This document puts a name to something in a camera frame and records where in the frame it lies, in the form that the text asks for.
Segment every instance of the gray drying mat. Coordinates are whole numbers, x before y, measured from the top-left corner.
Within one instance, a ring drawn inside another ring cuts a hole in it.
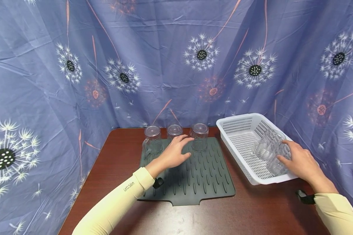
[[[167,147],[166,139],[162,140],[162,145]],[[199,205],[203,199],[235,195],[233,181],[215,137],[208,138],[206,151],[194,152],[189,142],[182,151],[187,152],[192,156],[181,165],[162,172],[158,177],[164,180],[164,184],[158,189],[149,188],[139,200],[169,201],[173,206],[186,206]],[[145,156],[142,152],[140,167],[158,156]]]

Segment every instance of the right hand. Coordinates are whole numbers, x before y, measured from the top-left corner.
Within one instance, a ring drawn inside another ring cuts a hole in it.
[[[314,181],[326,178],[310,151],[303,149],[294,141],[284,140],[283,143],[287,144],[290,148],[291,160],[288,160],[280,155],[278,155],[277,158],[292,173],[310,184]]]

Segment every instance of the clear glass cup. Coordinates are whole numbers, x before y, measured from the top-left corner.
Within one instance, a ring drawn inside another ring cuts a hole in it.
[[[183,134],[183,129],[177,124],[172,124],[167,128],[167,141],[171,143],[174,137]]]
[[[145,131],[143,148],[146,154],[159,154],[162,152],[161,129],[158,126],[148,126]]]
[[[209,128],[206,124],[197,123],[190,129],[190,136],[194,138],[192,142],[192,149],[195,152],[202,152],[208,147],[208,132]]]
[[[282,132],[268,129],[259,141],[254,142],[252,151],[261,160],[268,161],[275,156],[276,149],[284,139],[286,137]]]
[[[284,156],[286,159],[291,160],[291,152],[289,146],[287,144],[279,145],[279,147],[276,149],[275,155],[267,162],[266,167],[268,171],[274,176],[280,176],[288,173],[286,166],[276,158],[277,155]]]

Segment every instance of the arm sleeve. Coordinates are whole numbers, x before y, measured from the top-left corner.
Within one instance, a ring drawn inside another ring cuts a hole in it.
[[[353,235],[353,207],[346,197],[317,193],[314,199],[318,214],[331,235]]]
[[[78,223],[72,235],[109,235],[133,203],[154,184],[144,168],[100,200]]]

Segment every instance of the reddish-brown tabletop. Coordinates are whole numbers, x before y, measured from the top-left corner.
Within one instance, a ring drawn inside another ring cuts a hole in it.
[[[298,189],[312,193],[307,183],[296,179],[252,186],[222,142],[218,128],[210,128],[209,136],[219,139],[236,195],[203,200],[199,206],[136,201],[111,234],[329,234],[315,207],[303,205],[295,196]],[[162,137],[166,138],[166,129],[162,129]],[[139,168],[143,140],[144,129],[116,129],[109,134],[60,235],[71,234],[98,201]]]

